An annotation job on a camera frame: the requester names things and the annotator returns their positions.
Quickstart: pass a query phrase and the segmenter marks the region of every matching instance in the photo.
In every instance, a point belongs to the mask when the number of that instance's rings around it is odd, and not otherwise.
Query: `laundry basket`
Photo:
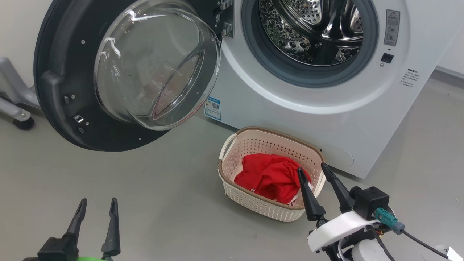
[[[292,222],[301,217],[304,205],[289,206],[267,199],[238,186],[232,177],[242,165],[243,157],[249,154],[277,154],[293,159],[311,177],[314,196],[317,197],[325,183],[321,169],[324,157],[318,149],[282,133],[258,127],[248,127],[231,135],[222,147],[218,172],[227,196],[238,204],[264,216],[283,222]]]

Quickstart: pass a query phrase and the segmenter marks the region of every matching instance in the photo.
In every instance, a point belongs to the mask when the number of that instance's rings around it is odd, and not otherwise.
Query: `blue label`
[[[221,102],[215,98],[208,97],[206,100],[205,105],[205,116],[221,120]]]

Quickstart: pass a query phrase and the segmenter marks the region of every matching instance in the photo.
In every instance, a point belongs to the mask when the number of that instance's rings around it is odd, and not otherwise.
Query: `sticker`
[[[221,120],[221,102],[215,98],[208,97],[205,102],[205,116]]]
[[[400,12],[387,9],[387,25],[385,26],[385,39],[383,44],[396,46],[398,31],[400,30]]]
[[[400,84],[407,87],[413,87],[414,84],[419,80],[419,73],[413,69],[407,69],[406,73],[400,81]]]

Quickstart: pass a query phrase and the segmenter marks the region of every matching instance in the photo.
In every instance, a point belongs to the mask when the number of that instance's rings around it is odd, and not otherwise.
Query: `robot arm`
[[[310,231],[308,236],[312,252],[323,251],[331,261],[394,261],[379,237],[394,231],[398,235],[405,234],[445,259],[463,261],[451,247],[440,248],[445,251],[442,253],[407,233],[404,224],[398,222],[388,206],[390,197],[380,189],[354,187],[348,191],[327,164],[322,163],[321,167],[334,188],[342,214],[331,221],[324,218],[324,207],[317,202],[304,172],[299,169],[306,216],[309,221],[317,222],[317,229]]]

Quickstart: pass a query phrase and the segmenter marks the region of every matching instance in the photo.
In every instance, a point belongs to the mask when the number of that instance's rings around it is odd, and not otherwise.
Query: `door hinge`
[[[221,32],[222,36],[233,38],[234,36],[234,0],[222,0],[220,9],[223,10],[222,17],[224,19],[224,29]]]

